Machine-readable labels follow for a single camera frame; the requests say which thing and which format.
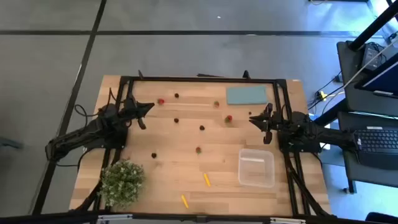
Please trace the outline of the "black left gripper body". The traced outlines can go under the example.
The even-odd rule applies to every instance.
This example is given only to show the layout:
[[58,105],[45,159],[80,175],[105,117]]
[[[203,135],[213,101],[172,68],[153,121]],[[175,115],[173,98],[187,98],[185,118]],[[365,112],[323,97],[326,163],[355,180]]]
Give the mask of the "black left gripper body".
[[127,114],[137,119],[138,125],[141,129],[146,129],[143,118],[138,117],[137,102],[138,101],[132,95],[128,95],[124,100],[124,108],[126,109]]

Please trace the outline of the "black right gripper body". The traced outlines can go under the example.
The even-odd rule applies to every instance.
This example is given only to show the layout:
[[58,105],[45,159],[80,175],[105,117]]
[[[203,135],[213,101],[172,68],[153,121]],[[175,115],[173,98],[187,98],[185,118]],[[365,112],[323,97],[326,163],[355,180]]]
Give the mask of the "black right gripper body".
[[266,123],[265,136],[263,139],[264,144],[270,144],[272,141],[272,130],[279,130],[282,124],[282,115],[273,112],[273,104],[268,103],[264,110],[264,122]]

